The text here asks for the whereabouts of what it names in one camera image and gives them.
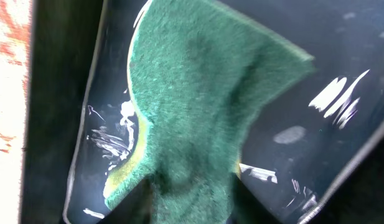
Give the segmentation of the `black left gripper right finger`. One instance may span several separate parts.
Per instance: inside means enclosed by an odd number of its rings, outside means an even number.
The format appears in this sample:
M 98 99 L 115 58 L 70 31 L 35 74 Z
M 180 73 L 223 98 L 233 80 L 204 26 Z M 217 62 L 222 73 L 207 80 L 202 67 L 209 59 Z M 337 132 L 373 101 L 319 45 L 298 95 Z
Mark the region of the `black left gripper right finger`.
M 233 177 L 232 199 L 232 224 L 280 224 L 238 177 Z

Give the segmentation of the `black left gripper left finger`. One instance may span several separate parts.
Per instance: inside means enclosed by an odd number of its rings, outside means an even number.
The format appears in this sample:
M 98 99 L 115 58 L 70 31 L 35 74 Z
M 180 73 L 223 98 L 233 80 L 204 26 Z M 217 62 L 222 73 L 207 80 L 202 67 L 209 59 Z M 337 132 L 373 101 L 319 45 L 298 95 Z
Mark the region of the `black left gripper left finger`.
M 153 192 L 150 180 L 144 178 L 98 224 L 151 224 Z

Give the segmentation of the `green yellow scrub sponge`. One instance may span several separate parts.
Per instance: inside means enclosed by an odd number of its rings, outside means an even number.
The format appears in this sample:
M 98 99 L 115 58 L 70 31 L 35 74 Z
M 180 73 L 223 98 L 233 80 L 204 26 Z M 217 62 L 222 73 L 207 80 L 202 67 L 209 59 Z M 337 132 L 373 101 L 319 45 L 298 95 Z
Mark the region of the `green yellow scrub sponge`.
M 138 140 L 108 176 L 107 207 L 149 178 L 154 223 L 224 223 L 251 124 L 312 56 L 218 1 L 153 0 L 127 66 Z

